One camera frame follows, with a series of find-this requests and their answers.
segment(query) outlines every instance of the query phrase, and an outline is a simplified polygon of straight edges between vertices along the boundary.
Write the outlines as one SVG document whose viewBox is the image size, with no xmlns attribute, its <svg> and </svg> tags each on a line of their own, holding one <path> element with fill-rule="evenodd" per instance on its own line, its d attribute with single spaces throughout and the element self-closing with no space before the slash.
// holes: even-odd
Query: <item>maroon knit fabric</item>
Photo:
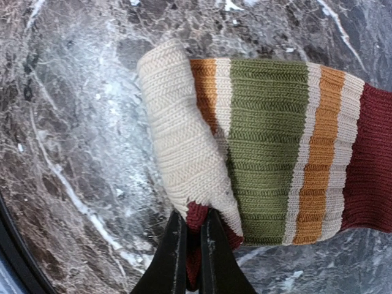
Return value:
<svg viewBox="0 0 392 294">
<path fill-rule="evenodd" d="M 202 261 L 202 252 L 200 249 L 200 229 L 207 217 L 208 206 L 203 206 L 191 202 L 188 204 L 188 213 L 186 222 L 189 228 L 187 240 L 187 265 L 186 271 L 188 275 L 189 285 L 192 290 L 197 289 L 198 274 L 200 272 L 200 265 Z M 230 247 L 234 250 L 244 241 L 243 237 L 237 236 L 233 230 L 222 222 L 226 237 Z"/>
<path fill-rule="evenodd" d="M 392 93 L 365 84 L 358 136 L 343 190 L 341 230 L 392 232 Z"/>
</svg>

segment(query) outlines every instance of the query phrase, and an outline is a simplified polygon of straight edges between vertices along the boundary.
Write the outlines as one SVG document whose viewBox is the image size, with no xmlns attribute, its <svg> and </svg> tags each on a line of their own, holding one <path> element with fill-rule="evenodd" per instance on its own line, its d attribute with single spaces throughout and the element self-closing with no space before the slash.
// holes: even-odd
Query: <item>knit texture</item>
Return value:
<svg viewBox="0 0 392 294">
<path fill-rule="evenodd" d="M 193 234 L 208 207 L 233 248 L 392 232 L 392 93 L 313 63 L 188 60 L 178 41 L 138 69 L 165 189 Z"/>
</svg>

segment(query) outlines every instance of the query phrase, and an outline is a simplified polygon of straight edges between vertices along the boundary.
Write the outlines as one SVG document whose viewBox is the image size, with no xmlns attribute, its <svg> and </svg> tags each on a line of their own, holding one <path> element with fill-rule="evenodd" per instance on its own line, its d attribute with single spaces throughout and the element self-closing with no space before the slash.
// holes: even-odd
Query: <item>green stripe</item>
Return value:
<svg viewBox="0 0 392 294">
<path fill-rule="evenodd" d="M 232 60 L 228 167 L 248 244 L 282 244 L 307 75 L 305 63 Z"/>
</svg>

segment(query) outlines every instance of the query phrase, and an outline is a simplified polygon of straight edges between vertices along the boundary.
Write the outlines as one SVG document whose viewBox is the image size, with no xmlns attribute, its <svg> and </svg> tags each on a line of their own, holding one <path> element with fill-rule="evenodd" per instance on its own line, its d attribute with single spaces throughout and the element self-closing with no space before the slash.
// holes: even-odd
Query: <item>ribbed cuff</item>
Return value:
<svg viewBox="0 0 392 294">
<path fill-rule="evenodd" d="M 365 84 L 358 136 L 347 167 L 341 230 L 392 232 L 392 93 Z"/>
</svg>

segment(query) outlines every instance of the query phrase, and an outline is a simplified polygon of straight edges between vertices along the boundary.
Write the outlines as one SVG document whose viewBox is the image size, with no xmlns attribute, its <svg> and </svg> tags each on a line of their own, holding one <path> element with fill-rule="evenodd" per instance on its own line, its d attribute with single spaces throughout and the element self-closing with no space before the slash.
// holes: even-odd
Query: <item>gray marble countertop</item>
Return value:
<svg viewBox="0 0 392 294">
<path fill-rule="evenodd" d="M 387 0 L 2 0 L 0 190 L 59 293 L 128 293 L 170 204 L 137 60 L 177 37 L 190 57 L 318 62 L 392 90 Z M 392 293 L 392 236 L 242 247 L 259 293 Z"/>
</svg>

